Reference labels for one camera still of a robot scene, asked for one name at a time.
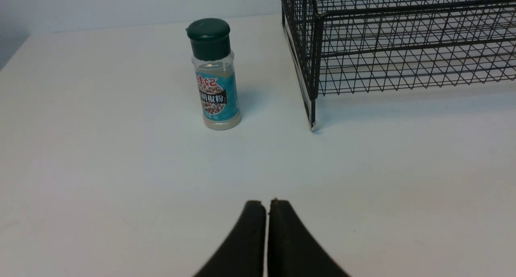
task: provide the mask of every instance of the wire basket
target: wire basket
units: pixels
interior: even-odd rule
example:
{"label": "wire basket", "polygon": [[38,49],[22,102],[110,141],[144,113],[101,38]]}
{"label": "wire basket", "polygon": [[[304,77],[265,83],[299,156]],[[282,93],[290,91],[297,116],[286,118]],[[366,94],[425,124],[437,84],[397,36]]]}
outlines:
{"label": "wire basket", "polygon": [[319,94],[516,78],[516,0],[281,0],[310,126]]}

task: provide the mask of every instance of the blue label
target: blue label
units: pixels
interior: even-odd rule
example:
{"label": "blue label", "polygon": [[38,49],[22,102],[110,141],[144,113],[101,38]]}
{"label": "blue label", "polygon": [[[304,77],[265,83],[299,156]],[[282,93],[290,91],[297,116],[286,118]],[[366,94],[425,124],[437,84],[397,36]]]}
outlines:
{"label": "blue label", "polygon": [[235,73],[217,77],[196,73],[199,97],[204,116],[213,121],[226,121],[238,114]]}

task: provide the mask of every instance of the green plastic lid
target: green plastic lid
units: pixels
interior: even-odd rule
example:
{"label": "green plastic lid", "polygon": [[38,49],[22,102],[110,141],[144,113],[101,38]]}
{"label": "green plastic lid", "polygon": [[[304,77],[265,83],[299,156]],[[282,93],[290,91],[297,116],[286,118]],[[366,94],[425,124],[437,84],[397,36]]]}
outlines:
{"label": "green plastic lid", "polygon": [[219,60],[231,53],[230,28],[226,21],[215,18],[197,20],[186,28],[193,56],[200,60]]}

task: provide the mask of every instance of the spice jar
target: spice jar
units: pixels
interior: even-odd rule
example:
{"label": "spice jar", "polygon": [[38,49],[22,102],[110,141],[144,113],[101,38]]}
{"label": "spice jar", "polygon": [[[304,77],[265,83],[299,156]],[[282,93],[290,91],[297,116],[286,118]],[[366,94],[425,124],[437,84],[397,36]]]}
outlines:
{"label": "spice jar", "polygon": [[230,27],[224,20],[208,18],[192,23],[186,33],[194,54],[204,124],[213,130],[230,129],[240,122]]}

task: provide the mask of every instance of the white tabletop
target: white tabletop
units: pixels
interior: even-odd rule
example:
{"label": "white tabletop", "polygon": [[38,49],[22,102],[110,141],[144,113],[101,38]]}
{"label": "white tabletop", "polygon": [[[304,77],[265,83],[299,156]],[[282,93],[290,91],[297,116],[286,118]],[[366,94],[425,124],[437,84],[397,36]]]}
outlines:
{"label": "white tabletop", "polygon": [[36,35],[0,73],[0,275],[190,276],[290,200],[354,277],[513,276],[516,84],[321,97],[280,16],[228,20],[243,119],[203,126],[187,23]]}

